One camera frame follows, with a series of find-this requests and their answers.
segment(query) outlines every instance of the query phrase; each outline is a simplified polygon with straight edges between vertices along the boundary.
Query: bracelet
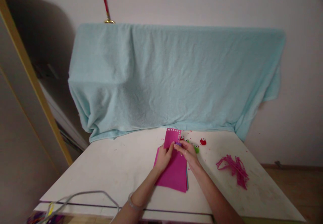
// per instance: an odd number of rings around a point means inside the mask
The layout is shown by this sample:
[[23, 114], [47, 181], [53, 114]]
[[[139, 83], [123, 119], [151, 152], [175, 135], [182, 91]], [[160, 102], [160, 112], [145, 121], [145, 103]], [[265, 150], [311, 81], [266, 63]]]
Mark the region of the bracelet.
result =
[[136, 206], [135, 204], [133, 204], [133, 203], [132, 203], [132, 201], [131, 201], [132, 194], [133, 194], [133, 192], [132, 192], [132, 193], [130, 193], [130, 195], [129, 195], [129, 197], [128, 197], [128, 203], [129, 203], [129, 205], [130, 205], [133, 209], [135, 209], [136, 211], [142, 211], [142, 210], [144, 209], [144, 207], [139, 207], [139, 206]]

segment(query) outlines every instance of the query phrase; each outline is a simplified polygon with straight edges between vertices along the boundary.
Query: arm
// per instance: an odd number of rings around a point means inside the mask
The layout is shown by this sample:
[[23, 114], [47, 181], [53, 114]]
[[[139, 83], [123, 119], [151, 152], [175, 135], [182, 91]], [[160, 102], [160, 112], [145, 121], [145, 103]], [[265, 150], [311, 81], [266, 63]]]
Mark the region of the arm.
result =
[[183, 147], [175, 145], [175, 149], [184, 155], [185, 159], [198, 181], [202, 192], [209, 203], [216, 223], [244, 223], [242, 218], [225, 199], [219, 189], [215, 186], [212, 179], [205, 172], [195, 153], [193, 145], [180, 141]]
[[[135, 206], [141, 207], [141, 209], [143, 209], [143, 207], [147, 204], [153, 192], [157, 179], [165, 170], [169, 163], [169, 160], [171, 159], [173, 148], [174, 142], [172, 142], [168, 151], [164, 149], [164, 145], [159, 148], [156, 165], [150, 171], [147, 178], [131, 196], [131, 201]], [[122, 207], [121, 211], [116, 215], [115, 219], [111, 222], [111, 224], [136, 224], [141, 215], [142, 210], [138, 211], [135, 208], [132, 208], [127, 201]]]

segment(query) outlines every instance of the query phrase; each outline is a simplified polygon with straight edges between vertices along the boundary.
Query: gray cable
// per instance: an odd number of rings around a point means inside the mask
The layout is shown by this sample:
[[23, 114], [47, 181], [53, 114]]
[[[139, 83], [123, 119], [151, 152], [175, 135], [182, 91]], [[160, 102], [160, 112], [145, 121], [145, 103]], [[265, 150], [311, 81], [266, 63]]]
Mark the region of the gray cable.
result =
[[84, 192], [79, 192], [79, 193], [76, 193], [76, 194], [73, 194], [73, 195], [70, 195], [69, 197], [63, 197], [62, 199], [65, 199], [65, 198], [67, 198], [67, 200], [56, 210], [56, 211], [54, 211], [51, 215], [49, 215], [48, 217], [45, 217], [45, 219], [43, 219], [43, 220], [41, 220], [40, 222], [37, 222], [37, 224], [42, 224], [42, 223], [44, 223], [44, 222], [46, 222], [46, 221], [48, 221], [50, 218], [52, 218], [53, 216], [55, 216], [55, 215], [57, 215], [57, 213], [61, 210], [61, 209], [63, 209], [67, 204], [68, 204], [68, 202], [73, 198], [73, 197], [75, 197], [75, 196], [77, 196], [77, 195], [83, 195], [83, 194], [93, 194], [93, 193], [102, 193], [102, 194], [105, 194], [116, 206], [117, 206], [117, 209], [118, 209], [118, 213], [119, 213], [119, 210], [120, 210], [120, 207], [119, 207], [119, 205], [118, 205], [118, 203], [117, 202], [115, 202], [114, 201], [114, 199], [112, 199], [111, 197], [110, 197], [110, 195], [107, 193], [107, 192], [105, 192], [105, 191], [103, 191], [103, 190], [93, 190], [93, 191], [84, 191]]

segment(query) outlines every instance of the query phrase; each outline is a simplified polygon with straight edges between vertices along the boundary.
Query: white wall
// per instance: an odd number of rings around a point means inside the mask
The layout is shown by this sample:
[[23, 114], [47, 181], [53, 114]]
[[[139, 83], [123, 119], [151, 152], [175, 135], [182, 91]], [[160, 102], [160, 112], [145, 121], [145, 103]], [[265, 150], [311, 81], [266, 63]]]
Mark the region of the white wall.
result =
[[[105, 20], [103, 0], [45, 1], [66, 14], [73, 33]], [[108, 1], [117, 23], [284, 29], [280, 95], [261, 106], [246, 145], [261, 163], [323, 166], [323, 0]]]

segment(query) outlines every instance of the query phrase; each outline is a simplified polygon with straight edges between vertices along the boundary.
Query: wooden floor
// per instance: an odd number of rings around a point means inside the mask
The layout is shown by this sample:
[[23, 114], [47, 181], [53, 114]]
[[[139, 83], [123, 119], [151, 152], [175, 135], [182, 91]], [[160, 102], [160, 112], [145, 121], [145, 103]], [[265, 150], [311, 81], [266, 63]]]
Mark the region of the wooden floor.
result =
[[[323, 224], [323, 172], [265, 168], [285, 195], [310, 224]], [[107, 224], [93, 216], [65, 217], [64, 224]]]

